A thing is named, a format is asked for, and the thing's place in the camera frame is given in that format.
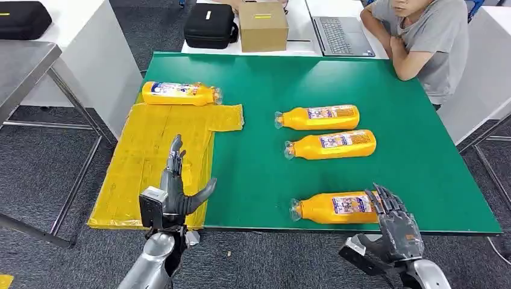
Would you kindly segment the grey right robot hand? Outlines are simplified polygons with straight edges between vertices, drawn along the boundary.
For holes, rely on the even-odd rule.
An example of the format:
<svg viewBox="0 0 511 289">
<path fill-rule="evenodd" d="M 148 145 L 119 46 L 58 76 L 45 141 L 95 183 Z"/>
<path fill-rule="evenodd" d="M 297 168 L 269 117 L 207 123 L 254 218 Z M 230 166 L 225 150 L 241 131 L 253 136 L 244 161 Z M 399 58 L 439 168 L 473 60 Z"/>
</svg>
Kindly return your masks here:
<svg viewBox="0 0 511 289">
<path fill-rule="evenodd" d="M 365 190 L 378 217 L 381 237 L 375 241 L 359 234 L 360 243 L 385 263 L 421 259 L 424 242 L 418 224 L 402 200 L 384 186 L 374 184 L 376 193 Z"/>
</svg>

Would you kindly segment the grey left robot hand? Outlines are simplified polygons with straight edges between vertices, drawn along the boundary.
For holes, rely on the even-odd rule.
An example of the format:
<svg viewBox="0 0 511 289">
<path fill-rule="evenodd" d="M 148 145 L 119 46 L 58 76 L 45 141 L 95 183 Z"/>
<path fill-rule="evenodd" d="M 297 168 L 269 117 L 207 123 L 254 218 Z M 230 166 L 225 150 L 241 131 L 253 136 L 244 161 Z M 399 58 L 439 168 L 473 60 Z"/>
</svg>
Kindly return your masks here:
<svg viewBox="0 0 511 289">
<path fill-rule="evenodd" d="M 164 228 L 183 226 L 185 217 L 192 214 L 202 205 L 214 192 L 217 179 L 211 178 L 206 186 L 192 196 L 184 194 L 182 179 L 183 158 L 186 154 L 181 150 L 183 141 L 181 135 L 177 134 L 171 142 L 166 167 L 163 169 L 160 180 L 160 188 L 168 196 L 165 199 L 163 209 Z"/>
</svg>

